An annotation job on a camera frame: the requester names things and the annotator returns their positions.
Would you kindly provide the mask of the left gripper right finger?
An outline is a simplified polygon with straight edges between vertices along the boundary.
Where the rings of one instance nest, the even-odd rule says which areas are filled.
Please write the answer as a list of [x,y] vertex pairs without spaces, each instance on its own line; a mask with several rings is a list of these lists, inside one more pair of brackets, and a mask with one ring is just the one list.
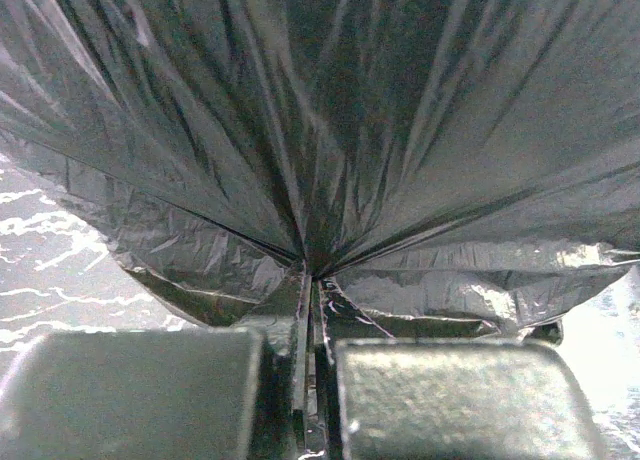
[[575,376],[480,320],[367,313],[314,287],[318,404],[332,459],[601,459]]

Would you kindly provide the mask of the black trash bag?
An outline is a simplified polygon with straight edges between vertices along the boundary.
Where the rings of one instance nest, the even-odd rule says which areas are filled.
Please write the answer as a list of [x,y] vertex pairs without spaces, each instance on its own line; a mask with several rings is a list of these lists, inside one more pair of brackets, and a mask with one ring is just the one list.
[[1,0],[1,147],[194,300],[514,332],[639,260],[639,0]]

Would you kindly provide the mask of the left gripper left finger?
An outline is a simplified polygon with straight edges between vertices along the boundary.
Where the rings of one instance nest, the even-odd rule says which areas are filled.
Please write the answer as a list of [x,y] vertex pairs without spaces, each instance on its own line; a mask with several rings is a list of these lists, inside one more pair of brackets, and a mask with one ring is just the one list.
[[1,381],[5,459],[294,459],[308,275],[227,328],[41,336]]

